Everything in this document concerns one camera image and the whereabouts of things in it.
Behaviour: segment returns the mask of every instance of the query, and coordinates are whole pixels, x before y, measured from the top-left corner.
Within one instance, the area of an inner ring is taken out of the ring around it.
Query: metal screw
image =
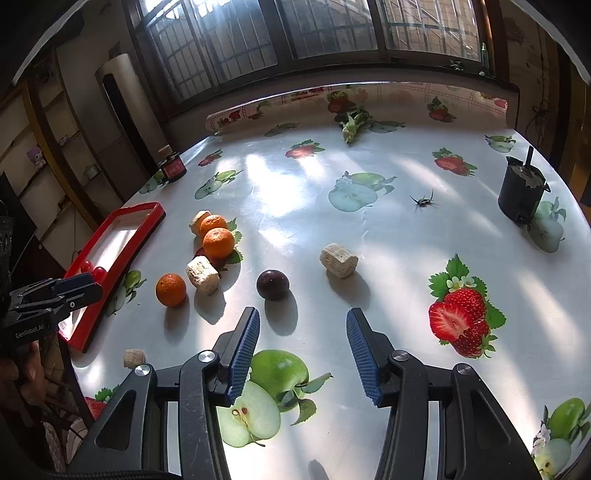
[[[397,362],[405,362],[408,360],[408,352],[405,352],[404,350],[395,350],[392,352],[392,358]]]
[[[145,377],[146,375],[148,375],[150,373],[150,366],[149,365],[138,365],[137,367],[135,367],[134,372],[138,377]]]
[[[208,364],[213,359],[215,359],[215,357],[216,357],[215,352],[212,352],[211,350],[204,350],[203,352],[201,352],[199,354],[199,356],[197,358],[199,358],[200,362],[203,362],[204,364]]]
[[[457,364],[456,369],[460,375],[472,375],[472,372],[474,371],[474,369],[468,364]]]

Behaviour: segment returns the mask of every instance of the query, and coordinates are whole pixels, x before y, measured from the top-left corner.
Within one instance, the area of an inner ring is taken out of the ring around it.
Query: window
[[[142,66],[148,78],[158,77],[151,85],[166,85],[176,105],[162,101],[168,113],[249,82],[329,64],[459,60],[467,72],[486,68],[479,1],[125,1]],[[165,96],[158,88],[155,94]]]
[[[156,7],[141,2],[145,15]],[[156,12],[145,27],[177,102],[277,63],[256,0],[177,0]]]
[[[465,0],[380,0],[390,50],[432,51],[480,61],[476,15]]]
[[[376,50],[367,0],[280,0],[299,59]]]

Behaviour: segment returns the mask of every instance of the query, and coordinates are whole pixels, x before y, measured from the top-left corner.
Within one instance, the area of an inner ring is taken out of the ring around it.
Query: red cherry tomato
[[[103,280],[107,276],[107,271],[103,267],[96,267],[92,271],[92,276],[95,278],[95,282],[103,283]]]
[[[80,271],[82,273],[88,273],[88,272],[92,272],[92,270],[94,269],[94,265],[92,264],[92,262],[90,260],[84,260],[82,262],[82,266],[80,267]]]

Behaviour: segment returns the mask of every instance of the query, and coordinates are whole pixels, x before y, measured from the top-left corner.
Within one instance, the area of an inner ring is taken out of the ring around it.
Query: orange fruit
[[[234,236],[227,228],[214,228],[203,237],[203,249],[213,258],[226,258],[234,250],[234,244]]]
[[[228,228],[228,224],[221,215],[210,215],[203,219],[199,225],[199,235],[205,238],[205,234],[214,228]]]
[[[176,273],[162,275],[156,283],[156,298],[167,307],[176,307],[187,295],[187,284]]]

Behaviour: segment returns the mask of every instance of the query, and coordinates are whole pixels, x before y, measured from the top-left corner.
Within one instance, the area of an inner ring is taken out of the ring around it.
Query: black pot
[[[521,168],[523,162],[507,157],[507,171],[499,194],[499,207],[511,220],[528,225],[544,194],[550,187],[542,172],[533,166]]]

